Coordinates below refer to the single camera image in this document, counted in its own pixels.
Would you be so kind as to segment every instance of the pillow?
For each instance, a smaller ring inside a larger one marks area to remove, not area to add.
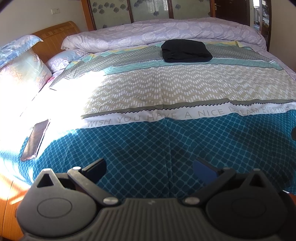
[[[39,41],[42,41],[42,39],[35,35],[25,35],[0,47],[0,68],[26,52]]]
[[[52,73],[55,73],[61,69],[65,69],[68,64],[70,64],[70,62],[80,58],[85,54],[87,54],[87,52],[78,49],[66,50],[53,56],[46,62],[46,66]]]
[[[0,69],[1,116],[20,116],[52,73],[32,49]]]

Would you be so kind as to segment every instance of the sunlight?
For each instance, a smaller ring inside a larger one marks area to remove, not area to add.
[[[33,173],[34,173],[34,170],[33,170],[32,167],[30,167],[29,170],[28,170],[28,176],[29,176],[29,178],[30,178],[31,183],[34,182],[34,179],[33,179]]]
[[[22,114],[22,120],[30,120],[30,124],[34,125],[50,119],[49,127],[55,125],[56,131],[74,129],[81,120],[85,104],[93,90],[104,83],[105,77],[104,71],[90,71],[76,79],[62,79],[53,87],[57,91],[48,88],[42,95],[37,95]]]
[[[16,162],[12,162],[11,159],[3,159],[0,158],[0,169],[4,172],[8,177],[16,177],[19,180],[25,181],[25,178],[19,171],[19,165]]]
[[[0,174],[0,199],[7,200],[10,192],[12,181]]]
[[[9,200],[11,200],[9,204],[12,205],[12,204],[18,203],[18,202],[22,201],[24,199],[24,197],[25,197],[25,195],[21,195],[15,199],[12,199],[12,200],[9,199]]]
[[[20,115],[22,111],[26,108],[27,104],[34,97],[34,93],[38,93],[39,88],[34,82],[26,82],[25,84],[23,84],[18,78],[10,75],[9,73],[10,72],[7,71],[7,74],[2,76],[5,81],[1,81],[0,86],[0,113],[5,116],[13,111],[13,113],[15,113],[16,115]],[[9,122],[13,121],[10,120],[10,118],[1,118],[1,127],[4,127],[7,119]]]
[[[260,6],[259,0],[253,0],[253,6],[259,7]]]

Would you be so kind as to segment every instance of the bed sheet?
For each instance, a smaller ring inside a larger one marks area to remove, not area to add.
[[[203,186],[192,169],[201,157],[238,172],[260,168],[278,190],[296,193],[296,85],[286,67],[235,42],[208,42],[212,62],[167,65],[160,44],[70,66],[12,121],[0,168],[30,184],[43,168],[65,172],[103,157],[98,185],[120,199],[184,197]],[[101,69],[113,57],[118,64]],[[37,159],[20,162],[30,127],[46,118]]]

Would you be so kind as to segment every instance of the wooden headboard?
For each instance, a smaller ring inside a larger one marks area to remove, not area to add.
[[[51,57],[63,51],[61,45],[65,37],[77,33],[80,31],[72,21],[42,29],[32,33],[43,40],[35,44],[32,49],[46,63]]]

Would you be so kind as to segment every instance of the door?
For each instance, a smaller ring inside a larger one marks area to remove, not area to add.
[[[249,0],[215,0],[216,17],[250,26]]]

